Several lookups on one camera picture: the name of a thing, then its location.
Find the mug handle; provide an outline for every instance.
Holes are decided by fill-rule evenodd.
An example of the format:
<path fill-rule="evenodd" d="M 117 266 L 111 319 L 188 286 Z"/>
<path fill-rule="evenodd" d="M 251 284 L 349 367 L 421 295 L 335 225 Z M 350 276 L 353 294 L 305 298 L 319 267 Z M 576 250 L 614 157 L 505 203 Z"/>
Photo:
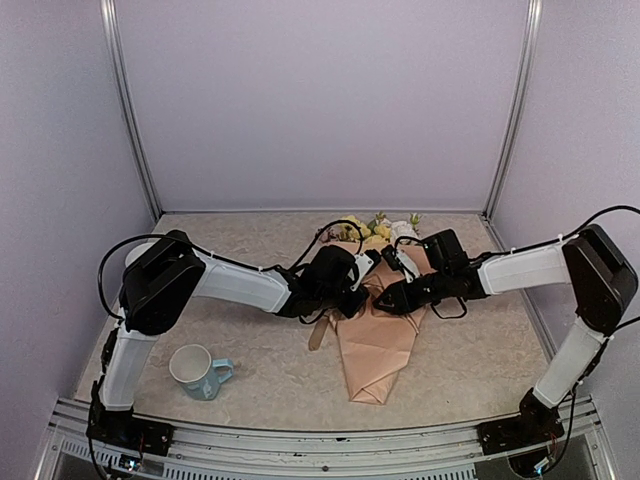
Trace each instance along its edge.
<path fill-rule="evenodd" d="M 228 358 L 219 358 L 218 360 L 214 360 L 211 362 L 211 366 L 214 370 L 218 368 L 228 369 L 227 373 L 218 377 L 218 383 L 224 383 L 233 376 L 233 362 Z"/>

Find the metal frame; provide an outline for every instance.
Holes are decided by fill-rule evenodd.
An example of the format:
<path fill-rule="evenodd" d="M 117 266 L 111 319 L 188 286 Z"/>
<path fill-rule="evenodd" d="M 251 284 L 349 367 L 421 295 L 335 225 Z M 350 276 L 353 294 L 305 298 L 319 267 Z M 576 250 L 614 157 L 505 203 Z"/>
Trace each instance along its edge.
<path fill-rule="evenodd" d="M 127 132 L 129 135 L 129 141 L 134 154 L 136 171 L 142 189 L 145 195 L 147 206 L 151 212 L 153 219 L 157 222 L 160 217 L 165 213 L 160 204 L 159 196 L 149 164 L 147 162 L 146 155 L 142 146 L 142 139 L 140 136 L 140 130 L 136 120 L 133 102 L 131 98 L 131 92 L 129 90 L 129 84 L 127 82 L 127 74 L 124 62 L 124 54 L 122 50 L 122 44 L 120 41 L 120 32 L 118 30 L 118 18 L 116 14 L 115 0 L 100 0 L 102 19 L 104 23 L 104 31 L 107 39 L 107 45 L 111 54 L 113 71 L 116 77 L 116 83 L 118 87 L 118 95 L 120 99 L 120 105 L 125 118 L 127 126 Z M 540 16 L 542 11 L 542 0 L 529 0 L 529 8 L 527 13 L 527 21 L 524 32 L 524 41 L 522 45 L 522 52 L 520 55 L 520 66 L 518 69 L 518 76 L 516 80 L 516 88 L 511 103 L 511 109 L 509 113 L 509 120 L 507 123 L 507 130 L 502 142 L 500 158 L 498 161 L 498 167 L 494 175 L 489 197 L 485 204 L 483 213 L 491 219 L 495 213 L 500 194 L 504 188 L 504 183 L 511 163 L 511 157 L 513 148 L 515 145 L 522 112 L 524 110 L 524 101 L 528 88 L 529 77 L 533 66 L 533 56 L 535 52 L 535 46 L 538 36 L 538 28 L 540 24 Z M 240 209 L 238 211 L 255 211 L 251 209 Z M 442 210 L 446 213 L 457 213 L 456 211 Z M 172 213 L 192 213 L 192 212 L 172 212 Z M 210 211 L 197 211 L 193 213 L 211 213 Z"/>
<path fill-rule="evenodd" d="M 570 402 L 559 407 L 565 424 Z M 60 400 L 49 424 L 50 440 L 45 447 L 36 480 L 49 480 L 60 453 L 88 458 L 85 438 L 88 404 Z M 483 456 L 476 426 L 480 421 L 424 428 L 367 432 L 292 432 L 205 426 L 172 421 L 176 430 L 167 457 L 145 455 L 141 477 L 158 479 L 213 478 L 236 480 L 305 478 L 353 478 L 392 480 L 409 478 L 456 478 L 474 472 L 477 462 L 507 456 Z M 600 420 L 589 397 L 577 400 L 574 435 L 590 435 L 596 445 L 594 463 L 601 465 L 600 480 L 614 480 L 607 472 L 606 446 L 602 444 Z M 538 448 L 511 451 L 514 455 Z M 99 462 L 106 464 L 122 453 L 135 452 L 95 442 Z"/>
<path fill-rule="evenodd" d="M 158 192 L 153 183 L 149 164 L 142 148 L 142 139 L 140 138 L 140 130 L 133 109 L 131 100 L 131 92 L 127 83 L 127 72 L 124 64 L 122 53 L 122 44 L 120 42 L 120 32 L 118 30 L 118 17 L 116 15 L 116 5 L 114 0 L 100 0 L 102 11 L 102 21 L 104 24 L 104 33 L 107 38 L 107 46 L 111 55 L 113 72 L 118 87 L 118 97 L 120 99 L 120 107 L 127 126 L 129 142 L 133 151 L 138 178 L 142 184 L 142 190 L 147 202 L 147 207 L 151 212 L 154 221 L 157 222 L 162 216 L 162 206 L 158 197 Z"/>
<path fill-rule="evenodd" d="M 531 77 L 531 70 L 533 67 L 533 57 L 538 39 L 538 28 L 540 26 L 541 13 L 542 0 L 529 0 L 529 12 L 527 15 L 524 42 L 522 44 L 522 53 L 520 55 L 520 68 L 518 69 L 516 90 L 511 103 L 507 131 L 502 141 L 498 168 L 493 178 L 489 198 L 487 199 L 487 203 L 484 208 L 484 215 L 489 220 L 491 220 L 495 214 L 498 201 L 500 200 L 500 195 L 504 188 L 509 165 L 511 163 L 513 148 L 518 135 L 522 112 L 524 111 L 524 101 L 529 86 L 529 78 Z"/>

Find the wrapping paper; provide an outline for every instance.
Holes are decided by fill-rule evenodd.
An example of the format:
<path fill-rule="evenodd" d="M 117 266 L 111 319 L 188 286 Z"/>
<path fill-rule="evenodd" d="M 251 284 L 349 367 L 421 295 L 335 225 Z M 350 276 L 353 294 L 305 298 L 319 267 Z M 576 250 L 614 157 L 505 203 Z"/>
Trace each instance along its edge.
<path fill-rule="evenodd" d="M 352 253 L 358 248 L 354 243 L 336 244 Z M 380 251 L 386 246 L 386 243 L 369 244 L 364 248 Z M 402 249 L 415 262 L 420 273 L 433 271 L 422 247 L 404 246 Z M 363 280 L 371 294 L 364 309 L 351 319 L 345 319 L 339 312 L 330 315 L 338 336 L 349 400 L 352 402 L 384 405 L 398 373 L 409 362 L 426 307 L 399 317 L 372 306 L 373 300 L 389 284 L 403 279 L 403 274 L 392 271 L 383 260 Z"/>

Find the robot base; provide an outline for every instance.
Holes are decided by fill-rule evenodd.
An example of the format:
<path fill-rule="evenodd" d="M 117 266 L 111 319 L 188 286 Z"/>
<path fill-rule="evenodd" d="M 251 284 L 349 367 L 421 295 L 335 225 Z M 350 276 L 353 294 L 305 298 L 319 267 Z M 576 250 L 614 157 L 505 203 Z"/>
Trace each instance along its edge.
<path fill-rule="evenodd" d="M 529 390 L 520 402 L 520 415 L 478 425 L 478 436 L 485 455 L 530 447 L 560 438 L 564 428 L 558 409 L 542 405 Z"/>
<path fill-rule="evenodd" d="M 133 408 L 126 411 L 107 411 L 100 402 L 101 382 L 94 382 L 89 407 L 87 437 L 108 445 L 139 453 L 166 457 L 173 438 L 173 425 L 133 416 Z"/>

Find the metal corner post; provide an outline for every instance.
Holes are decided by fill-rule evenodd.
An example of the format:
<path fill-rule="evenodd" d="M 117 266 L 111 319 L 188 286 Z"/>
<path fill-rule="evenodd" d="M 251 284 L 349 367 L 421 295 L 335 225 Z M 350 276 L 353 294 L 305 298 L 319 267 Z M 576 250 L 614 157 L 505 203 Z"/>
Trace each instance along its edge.
<path fill-rule="evenodd" d="M 111 54 L 113 72 L 115 74 L 116 84 L 118 87 L 118 97 L 120 99 L 120 107 L 127 126 L 129 141 L 135 160 L 136 170 L 145 200 L 151 216 L 154 221 L 158 221 L 162 215 L 162 207 L 158 198 L 158 192 L 153 183 L 149 164 L 142 148 L 142 140 L 140 138 L 140 130 L 136 121 L 131 101 L 131 92 L 127 83 L 127 73 L 125 70 L 124 57 L 122 53 L 122 45 L 120 42 L 120 32 L 118 30 L 118 18 L 116 16 L 116 5 L 114 0 L 100 0 L 102 11 L 102 21 L 104 24 L 104 33 L 107 38 L 107 46 Z"/>
<path fill-rule="evenodd" d="M 502 141 L 500 150 L 500 160 L 496 169 L 489 198 L 484 208 L 484 215 L 489 220 L 493 220 L 493 216 L 500 200 L 500 194 L 504 188 L 505 179 L 511 163 L 513 148 L 518 135 L 518 128 L 524 111 L 524 100 L 529 85 L 529 77 L 533 67 L 533 57 L 535 53 L 536 42 L 538 38 L 538 28 L 540 26 L 540 17 L 542 14 L 542 0 L 529 0 L 529 12 L 527 14 L 527 23 L 524 32 L 524 42 L 522 44 L 522 53 L 520 55 L 520 67 L 516 80 L 516 89 L 511 102 L 511 110 L 509 112 L 509 121 L 507 130 Z"/>

